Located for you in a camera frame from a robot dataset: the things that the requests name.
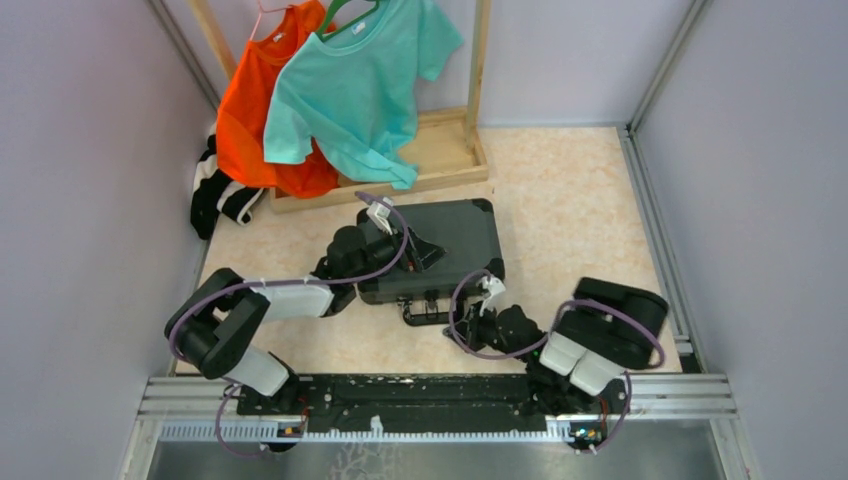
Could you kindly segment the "black poker set case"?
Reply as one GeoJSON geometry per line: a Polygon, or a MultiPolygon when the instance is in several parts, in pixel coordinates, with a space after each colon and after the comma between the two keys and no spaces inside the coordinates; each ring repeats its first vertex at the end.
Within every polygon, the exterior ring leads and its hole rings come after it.
{"type": "Polygon", "coordinates": [[[484,198],[400,205],[411,233],[408,253],[392,269],[357,286],[369,305],[396,304],[409,326],[442,325],[450,299],[467,274],[485,269],[506,279],[494,204],[484,198]]]}

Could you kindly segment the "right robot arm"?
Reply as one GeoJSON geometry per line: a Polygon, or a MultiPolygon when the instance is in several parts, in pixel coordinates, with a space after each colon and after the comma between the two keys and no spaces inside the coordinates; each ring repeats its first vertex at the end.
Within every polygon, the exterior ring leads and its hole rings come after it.
{"type": "Polygon", "coordinates": [[[561,392],[576,412],[590,411],[619,376],[665,362],[659,336],[669,304],[653,292],[584,277],[542,329],[519,305],[492,307],[501,280],[485,275],[478,285],[480,301],[452,298],[446,335],[476,358],[520,361],[533,386],[561,392]]]}

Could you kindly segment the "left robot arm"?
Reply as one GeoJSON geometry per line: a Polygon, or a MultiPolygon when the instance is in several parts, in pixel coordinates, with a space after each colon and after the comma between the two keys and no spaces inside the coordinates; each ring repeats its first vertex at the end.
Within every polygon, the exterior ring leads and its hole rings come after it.
{"type": "Polygon", "coordinates": [[[356,287],[391,273],[423,273],[446,253],[410,228],[369,240],[364,228],[345,226],[302,279],[247,281],[230,268],[215,271],[167,322],[164,336],[175,356],[204,378],[246,386],[273,412],[285,414],[297,406],[300,388],[285,362],[254,346],[259,327],[334,316],[351,303],[356,287]]]}

